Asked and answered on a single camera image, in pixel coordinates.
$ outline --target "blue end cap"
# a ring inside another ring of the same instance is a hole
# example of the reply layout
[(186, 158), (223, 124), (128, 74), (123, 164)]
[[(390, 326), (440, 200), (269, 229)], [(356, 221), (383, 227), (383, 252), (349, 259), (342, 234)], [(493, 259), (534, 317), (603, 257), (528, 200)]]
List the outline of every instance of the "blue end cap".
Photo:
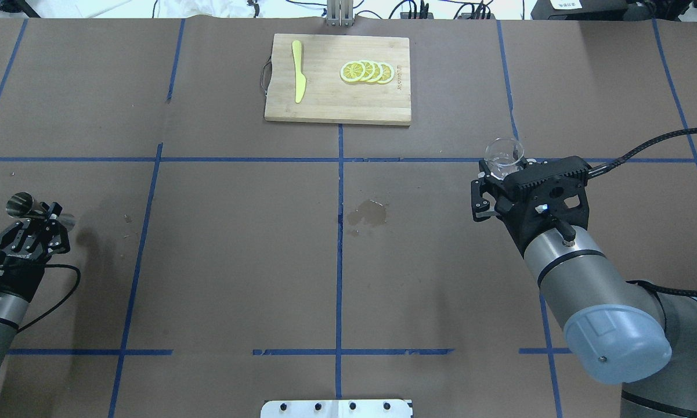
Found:
[(600, 383), (638, 381), (671, 360), (671, 344), (661, 325), (634, 307), (587, 307), (573, 314), (563, 331), (570, 350)]

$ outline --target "yellow knife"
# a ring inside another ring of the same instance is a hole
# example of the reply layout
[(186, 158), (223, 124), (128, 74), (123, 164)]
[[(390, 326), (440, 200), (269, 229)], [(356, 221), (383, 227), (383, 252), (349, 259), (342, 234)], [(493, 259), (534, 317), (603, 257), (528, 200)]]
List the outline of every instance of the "yellow knife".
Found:
[(301, 41), (292, 42), (292, 53), (294, 53), (294, 73), (295, 77), (295, 89), (294, 89), (294, 101), (295, 103), (301, 102), (304, 97), (304, 89), (306, 88), (306, 77), (301, 72), (302, 64), (302, 45)]

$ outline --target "white label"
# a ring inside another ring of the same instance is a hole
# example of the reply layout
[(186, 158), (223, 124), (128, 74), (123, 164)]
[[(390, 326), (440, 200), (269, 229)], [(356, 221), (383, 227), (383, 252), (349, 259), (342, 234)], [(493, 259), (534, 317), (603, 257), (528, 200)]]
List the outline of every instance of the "white label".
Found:
[(581, 9), (583, 6), (580, 4), (580, 0), (550, 0), (552, 7), (555, 10), (573, 10)]

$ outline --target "lemon slice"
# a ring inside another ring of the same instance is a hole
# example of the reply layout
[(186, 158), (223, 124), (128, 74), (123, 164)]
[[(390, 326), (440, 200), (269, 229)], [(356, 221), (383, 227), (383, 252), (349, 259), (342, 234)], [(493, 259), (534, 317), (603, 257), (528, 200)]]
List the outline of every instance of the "lemon slice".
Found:
[(374, 77), (366, 80), (366, 82), (375, 83), (382, 78), (382, 74), (384, 73), (384, 66), (382, 63), (374, 63), (374, 67), (377, 69), (377, 72), (374, 73)]
[(345, 82), (357, 82), (364, 77), (366, 67), (360, 61), (348, 61), (341, 68), (341, 79)]
[(382, 77), (377, 80), (377, 84), (387, 84), (394, 79), (394, 67), (388, 63), (379, 63), (382, 66)]
[(364, 64), (365, 70), (364, 70), (364, 77), (361, 77), (360, 81), (366, 81), (366, 80), (369, 80), (370, 78), (375, 76), (375, 74), (374, 74), (374, 71), (375, 71), (374, 64), (376, 64), (375, 61), (369, 61), (368, 59), (362, 59), (361, 64)]

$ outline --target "black box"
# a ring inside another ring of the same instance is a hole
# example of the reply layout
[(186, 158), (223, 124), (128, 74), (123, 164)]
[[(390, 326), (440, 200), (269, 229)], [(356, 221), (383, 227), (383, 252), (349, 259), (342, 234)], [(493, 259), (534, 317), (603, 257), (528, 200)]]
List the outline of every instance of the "black box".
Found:
[(537, 0), (532, 10), (536, 20), (622, 20), (627, 11), (626, 0), (581, 0), (580, 9), (555, 10), (550, 0)]

